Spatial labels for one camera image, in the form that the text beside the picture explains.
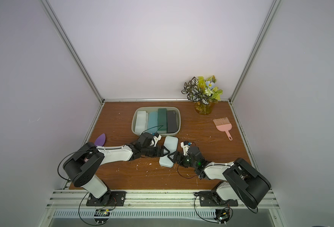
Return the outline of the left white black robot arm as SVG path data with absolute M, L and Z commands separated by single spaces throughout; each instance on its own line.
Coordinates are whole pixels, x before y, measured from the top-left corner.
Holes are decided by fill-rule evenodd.
M 159 134 L 144 132 L 136 141 L 117 147 L 102 147 L 88 142 L 74 152 L 62 168 L 75 187 L 84 188 L 92 199 L 106 205 L 111 200 L 111 190 L 96 176 L 99 167 L 113 162 L 133 161 L 142 156 L 158 158 L 170 154 L 170 149 L 157 144 L 160 139 Z

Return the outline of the black pencil case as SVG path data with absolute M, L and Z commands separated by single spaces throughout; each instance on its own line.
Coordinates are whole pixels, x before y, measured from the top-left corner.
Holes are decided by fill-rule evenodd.
M 167 111 L 167 133 L 175 133 L 178 131 L 176 112 Z

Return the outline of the dark green pencil case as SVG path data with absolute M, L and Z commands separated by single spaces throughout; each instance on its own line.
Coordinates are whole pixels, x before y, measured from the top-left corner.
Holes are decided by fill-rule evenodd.
M 167 109 L 166 108 L 159 108 L 158 111 L 158 133 L 167 133 Z

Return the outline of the right circuit board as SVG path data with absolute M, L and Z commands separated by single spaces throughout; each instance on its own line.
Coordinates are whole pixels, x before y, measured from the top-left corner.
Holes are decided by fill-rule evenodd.
M 233 212 L 229 208 L 216 209 L 215 210 L 215 220 L 219 225 L 226 225 L 227 222 L 232 218 Z

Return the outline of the artificial plant in vase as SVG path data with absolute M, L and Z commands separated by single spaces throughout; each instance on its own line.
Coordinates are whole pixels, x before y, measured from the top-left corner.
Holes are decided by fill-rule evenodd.
M 189 101 L 194 102 L 197 113 L 209 115 L 214 105 L 221 101 L 221 95 L 223 94 L 223 90 L 216 85 L 216 82 L 214 75 L 207 79 L 202 76 L 193 77 L 184 83 L 181 93 L 186 95 Z

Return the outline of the pink comb brush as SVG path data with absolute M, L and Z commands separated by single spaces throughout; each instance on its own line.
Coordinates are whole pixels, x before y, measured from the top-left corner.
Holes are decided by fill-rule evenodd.
M 230 120 L 227 117 L 219 118 L 219 119 L 213 119 L 213 122 L 214 122 L 216 128 L 219 131 L 226 133 L 226 135 L 227 135 L 227 137 L 230 141 L 233 140 L 233 138 L 230 134 L 230 130 L 232 130 L 232 124 L 230 123 Z

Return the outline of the left circuit board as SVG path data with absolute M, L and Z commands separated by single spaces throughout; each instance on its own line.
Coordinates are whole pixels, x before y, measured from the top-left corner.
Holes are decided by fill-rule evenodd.
M 110 218 L 111 211 L 108 209 L 98 209 L 94 213 L 96 225 L 104 225 Z

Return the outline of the translucent pencil case front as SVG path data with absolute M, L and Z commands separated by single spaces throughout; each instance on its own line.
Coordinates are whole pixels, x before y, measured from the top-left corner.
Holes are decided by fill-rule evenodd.
M 136 123 L 134 129 L 136 134 L 141 134 L 146 130 L 148 124 L 147 118 L 148 118 L 148 113 L 146 111 L 137 111 Z

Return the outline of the purple pink spatula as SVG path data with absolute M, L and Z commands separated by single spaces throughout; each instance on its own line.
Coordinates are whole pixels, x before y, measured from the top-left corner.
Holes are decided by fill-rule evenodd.
M 103 133 L 95 140 L 94 144 L 96 146 L 101 146 L 102 147 L 102 146 L 104 146 L 105 142 L 106 142 L 106 135 L 105 135 L 105 133 Z

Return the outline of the teal silicone pencil case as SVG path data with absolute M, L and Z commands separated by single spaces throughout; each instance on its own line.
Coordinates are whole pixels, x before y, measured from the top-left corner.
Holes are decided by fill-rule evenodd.
M 147 132 L 156 133 L 158 130 L 158 112 L 150 112 L 148 119 Z

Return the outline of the white light-blue pencil case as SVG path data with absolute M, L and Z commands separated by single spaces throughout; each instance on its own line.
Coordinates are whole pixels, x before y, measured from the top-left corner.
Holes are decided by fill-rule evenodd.
M 174 166 L 174 154 L 178 146 L 178 138 L 166 136 L 164 142 L 164 156 L 159 159 L 159 164 L 163 167 L 172 168 Z

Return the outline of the grey-green plastic storage box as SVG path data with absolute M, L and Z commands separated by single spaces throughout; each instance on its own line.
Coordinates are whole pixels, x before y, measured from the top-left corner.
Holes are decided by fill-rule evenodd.
M 166 137 L 166 136 L 176 136 L 176 135 L 179 133 L 180 129 L 181 129 L 181 114 L 180 114 L 179 109 L 176 108 L 176 107 L 141 107 L 141 108 L 137 109 L 137 110 L 135 111 L 134 116 L 133 116 L 133 119 L 132 119 L 132 125 L 131 125 L 131 130 L 132 130 L 132 132 L 133 132 L 135 135 L 137 135 L 137 136 L 140 135 L 140 134 L 136 134 L 135 131 L 134 131 L 134 129 L 135 129 L 135 123 L 136 123 L 136 115 L 137 115 L 137 111 L 146 111 L 146 112 L 148 113 L 148 118 L 147 118 L 147 120 L 148 120 L 148 119 L 149 119 L 149 113 L 150 113 L 150 112 L 157 112 L 159 108 L 166 108 L 167 111 L 169 111 L 169 110 L 173 110 L 173 111 L 175 111 L 175 112 L 176 112 L 176 118 L 177 118 L 177 126 L 178 126 L 178 131 L 175 132 L 175 133 L 161 133 L 161 134 L 159 133 L 159 134 L 160 134 L 162 137 Z

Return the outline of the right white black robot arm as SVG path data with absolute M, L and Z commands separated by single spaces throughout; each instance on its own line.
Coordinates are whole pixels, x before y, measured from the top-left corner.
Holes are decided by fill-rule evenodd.
M 271 189 L 270 182 L 247 161 L 238 158 L 230 163 L 207 161 L 197 146 L 182 143 L 184 152 L 165 147 L 164 155 L 184 168 L 193 168 L 199 179 L 220 180 L 207 195 L 199 195 L 212 206 L 223 206 L 230 200 L 240 200 L 257 212 L 258 205 Z

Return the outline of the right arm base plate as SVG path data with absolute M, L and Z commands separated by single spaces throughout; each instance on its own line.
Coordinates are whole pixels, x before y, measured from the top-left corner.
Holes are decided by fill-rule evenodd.
M 238 201 L 234 199 L 222 199 L 216 192 L 200 191 L 198 199 L 201 207 L 238 207 Z

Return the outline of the aluminium front rail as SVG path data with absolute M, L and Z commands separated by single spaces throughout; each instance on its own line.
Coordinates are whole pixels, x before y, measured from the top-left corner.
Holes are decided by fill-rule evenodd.
M 127 190 L 123 208 L 192 208 L 195 193 L 194 190 Z M 87 195 L 85 190 L 55 190 L 46 207 L 85 208 Z

